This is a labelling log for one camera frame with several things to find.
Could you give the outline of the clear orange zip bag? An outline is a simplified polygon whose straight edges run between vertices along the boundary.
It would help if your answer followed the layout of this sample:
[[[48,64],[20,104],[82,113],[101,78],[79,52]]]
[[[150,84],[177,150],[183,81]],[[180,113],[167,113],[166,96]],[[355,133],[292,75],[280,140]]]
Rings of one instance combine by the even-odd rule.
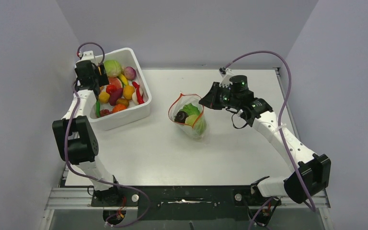
[[[180,93],[168,110],[168,118],[193,139],[202,139],[207,134],[208,125],[200,100],[198,94]]]

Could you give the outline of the green lettuce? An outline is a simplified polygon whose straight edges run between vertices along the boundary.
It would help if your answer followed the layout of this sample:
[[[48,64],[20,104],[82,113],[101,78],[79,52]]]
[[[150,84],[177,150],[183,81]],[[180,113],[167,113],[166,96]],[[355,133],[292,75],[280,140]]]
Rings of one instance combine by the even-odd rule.
[[[202,109],[193,103],[185,104],[176,114],[175,122],[191,138],[202,138],[207,129],[207,122],[202,113]]]

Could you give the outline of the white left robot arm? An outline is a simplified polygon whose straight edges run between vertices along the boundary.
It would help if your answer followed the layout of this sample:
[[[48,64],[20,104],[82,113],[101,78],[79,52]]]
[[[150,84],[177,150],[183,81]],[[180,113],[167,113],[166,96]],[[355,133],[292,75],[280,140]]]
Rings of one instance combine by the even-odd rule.
[[[108,83],[104,67],[80,60],[75,64],[75,73],[70,108],[52,123],[57,148],[71,172],[91,181],[95,201],[116,206],[122,202],[123,195],[116,178],[98,157],[99,143],[89,122],[90,109],[98,100],[100,87]]]

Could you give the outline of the green round fruit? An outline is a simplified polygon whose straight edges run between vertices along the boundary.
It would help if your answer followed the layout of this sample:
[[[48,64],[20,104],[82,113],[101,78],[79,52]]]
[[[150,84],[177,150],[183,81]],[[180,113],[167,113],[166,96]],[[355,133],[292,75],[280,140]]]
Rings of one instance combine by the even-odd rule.
[[[198,119],[198,117],[199,117],[199,115],[189,115],[185,119],[185,124],[192,127],[194,125],[194,123],[196,122],[196,120]]]

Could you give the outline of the dark plum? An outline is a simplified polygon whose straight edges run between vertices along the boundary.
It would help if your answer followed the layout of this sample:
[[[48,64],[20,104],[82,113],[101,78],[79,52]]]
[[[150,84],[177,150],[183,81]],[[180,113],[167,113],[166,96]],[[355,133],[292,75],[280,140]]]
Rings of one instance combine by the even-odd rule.
[[[188,117],[188,113],[185,111],[179,111],[175,117],[174,117],[174,121],[180,124],[185,124],[185,121]]]

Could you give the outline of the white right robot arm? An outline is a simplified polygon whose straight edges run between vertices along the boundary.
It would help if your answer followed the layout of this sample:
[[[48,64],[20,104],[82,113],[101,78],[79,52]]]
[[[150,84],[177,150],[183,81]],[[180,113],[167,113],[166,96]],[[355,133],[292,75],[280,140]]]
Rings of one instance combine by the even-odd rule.
[[[266,138],[289,166],[289,177],[267,176],[252,184],[250,197],[255,204],[261,205],[271,196],[287,196],[301,204],[328,186],[329,157],[318,155],[291,133],[269,103],[249,90],[246,76],[232,76],[228,85],[214,82],[199,103],[213,110],[225,109],[243,119]]]

